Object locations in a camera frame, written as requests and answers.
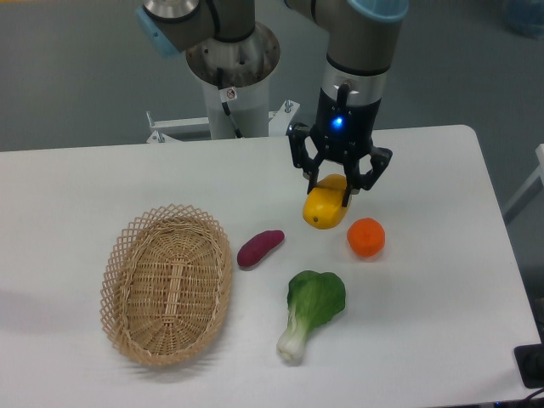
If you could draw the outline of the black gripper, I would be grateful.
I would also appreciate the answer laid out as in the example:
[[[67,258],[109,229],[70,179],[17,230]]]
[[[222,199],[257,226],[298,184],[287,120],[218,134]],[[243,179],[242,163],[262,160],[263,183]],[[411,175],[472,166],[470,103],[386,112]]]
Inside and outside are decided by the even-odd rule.
[[[288,126],[292,163],[303,171],[308,180],[308,195],[317,185],[324,158],[343,164],[346,188],[342,207],[348,206],[351,195],[358,194],[360,190],[370,190],[378,181],[393,156],[389,149],[371,147],[371,133],[378,110],[379,101],[369,105],[339,106],[334,98],[321,90],[313,132],[311,127],[301,122]],[[307,150],[307,139],[313,141],[318,150],[314,158]],[[370,156],[371,169],[362,174],[360,159],[366,155]]]

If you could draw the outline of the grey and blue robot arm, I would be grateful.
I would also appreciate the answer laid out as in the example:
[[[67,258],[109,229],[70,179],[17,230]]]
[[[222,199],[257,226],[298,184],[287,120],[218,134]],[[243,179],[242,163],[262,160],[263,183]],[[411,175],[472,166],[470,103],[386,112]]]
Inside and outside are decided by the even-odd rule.
[[[292,161],[310,187],[322,162],[341,165],[349,198],[371,189],[392,157],[371,134],[408,2],[290,1],[287,7],[328,35],[315,121],[286,130]],[[281,51],[275,34],[256,20],[254,2],[144,1],[136,15],[161,54],[184,54],[203,87],[214,139],[268,134],[268,81]]]

